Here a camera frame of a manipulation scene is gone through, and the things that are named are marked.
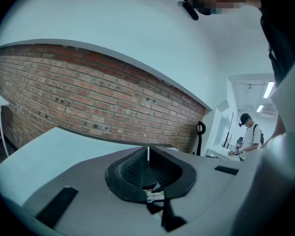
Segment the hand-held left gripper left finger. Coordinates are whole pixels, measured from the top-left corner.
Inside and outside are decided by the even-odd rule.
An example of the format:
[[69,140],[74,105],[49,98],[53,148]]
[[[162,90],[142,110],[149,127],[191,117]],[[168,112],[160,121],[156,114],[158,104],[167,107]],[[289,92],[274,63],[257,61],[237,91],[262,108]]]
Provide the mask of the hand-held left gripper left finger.
[[36,190],[24,208],[49,233],[160,236],[142,189],[148,149],[135,147],[80,162]]

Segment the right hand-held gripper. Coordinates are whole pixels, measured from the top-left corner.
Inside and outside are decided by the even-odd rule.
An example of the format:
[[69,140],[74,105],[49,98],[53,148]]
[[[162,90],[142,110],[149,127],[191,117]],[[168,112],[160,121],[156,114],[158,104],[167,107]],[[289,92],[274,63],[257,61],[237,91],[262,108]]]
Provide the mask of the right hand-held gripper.
[[268,141],[232,229],[234,236],[295,236],[295,64],[272,95],[285,133]]

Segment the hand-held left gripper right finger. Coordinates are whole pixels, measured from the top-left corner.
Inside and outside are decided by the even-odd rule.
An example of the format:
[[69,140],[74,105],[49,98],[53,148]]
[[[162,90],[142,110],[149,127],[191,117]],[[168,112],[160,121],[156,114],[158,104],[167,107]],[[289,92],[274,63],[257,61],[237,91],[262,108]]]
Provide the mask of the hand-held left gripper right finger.
[[151,147],[149,164],[164,191],[162,220],[151,236],[230,236],[239,203],[230,187],[239,163]]

